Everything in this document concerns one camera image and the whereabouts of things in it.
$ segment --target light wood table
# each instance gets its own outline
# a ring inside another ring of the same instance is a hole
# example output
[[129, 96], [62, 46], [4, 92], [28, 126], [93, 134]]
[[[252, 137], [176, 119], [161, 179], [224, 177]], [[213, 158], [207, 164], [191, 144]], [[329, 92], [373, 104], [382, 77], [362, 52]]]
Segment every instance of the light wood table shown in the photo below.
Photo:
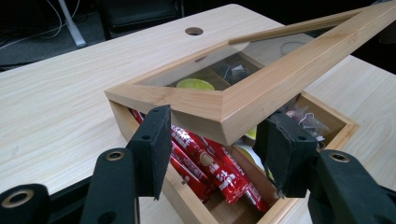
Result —
[[[92, 174], [125, 147], [104, 90], [231, 37], [281, 24], [228, 5], [0, 74], [0, 191], [40, 183], [49, 193]], [[200, 27], [202, 35], [186, 35]], [[347, 57], [306, 89], [361, 126], [344, 151], [396, 189], [396, 76]], [[143, 223], [181, 223], [162, 195], [142, 199]], [[281, 220], [309, 223], [306, 200]]]

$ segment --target wooden frame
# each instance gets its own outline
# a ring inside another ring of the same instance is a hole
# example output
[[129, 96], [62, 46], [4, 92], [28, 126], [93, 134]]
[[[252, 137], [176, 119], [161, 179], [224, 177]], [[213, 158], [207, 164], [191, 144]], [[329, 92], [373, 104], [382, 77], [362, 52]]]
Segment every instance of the wooden frame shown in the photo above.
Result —
[[[158, 105], [170, 105], [174, 124], [230, 145], [395, 20], [396, 2], [390, 1], [241, 36], [108, 89], [106, 96], [110, 102], [143, 113]], [[187, 62], [199, 62], [210, 52], [230, 45], [335, 25], [324, 35], [224, 91], [141, 84]]]

